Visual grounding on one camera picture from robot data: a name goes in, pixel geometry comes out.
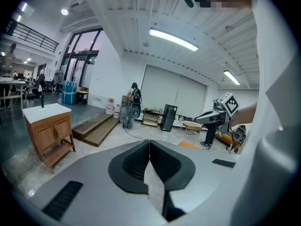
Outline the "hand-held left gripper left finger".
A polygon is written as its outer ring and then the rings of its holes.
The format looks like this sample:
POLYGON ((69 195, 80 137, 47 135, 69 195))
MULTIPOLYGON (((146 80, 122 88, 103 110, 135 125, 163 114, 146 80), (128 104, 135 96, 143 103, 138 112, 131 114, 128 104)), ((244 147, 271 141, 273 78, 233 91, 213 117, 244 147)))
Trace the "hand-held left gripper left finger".
POLYGON ((23 208, 44 226, 164 225, 144 183, 148 162, 147 140, 90 154, 41 186, 23 208))

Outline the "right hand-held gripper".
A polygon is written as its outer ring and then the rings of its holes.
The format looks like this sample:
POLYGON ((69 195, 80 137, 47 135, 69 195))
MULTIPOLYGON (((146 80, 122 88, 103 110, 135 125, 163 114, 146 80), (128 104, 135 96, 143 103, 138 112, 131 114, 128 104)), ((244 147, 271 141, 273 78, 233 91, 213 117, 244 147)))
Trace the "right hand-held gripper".
POLYGON ((226 93, 214 101, 214 110, 195 117, 197 124, 214 123, 218 127, 219 135, 226 135, 230 131, 230 121, 239 105, 232 93, 226 93))

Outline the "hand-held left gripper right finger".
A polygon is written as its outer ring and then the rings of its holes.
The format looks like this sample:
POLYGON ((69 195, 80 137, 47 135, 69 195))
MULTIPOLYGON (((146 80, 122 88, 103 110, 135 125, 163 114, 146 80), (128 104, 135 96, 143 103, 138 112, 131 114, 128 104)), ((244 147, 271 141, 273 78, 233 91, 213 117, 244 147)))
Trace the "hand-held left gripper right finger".
POLYGON ((203 203, 232 171, 232 168, 213 163, 213 160, 220 159, 234 163, 238 160, 236 154, 228 152, 217 152, 212 149, 190 149, 164 141, 158 142, 173 151, 187 156, 196 166, 195 174, 188 185, 183 190, 170 192, 174 206, 186 213, 191 212, 203 203))

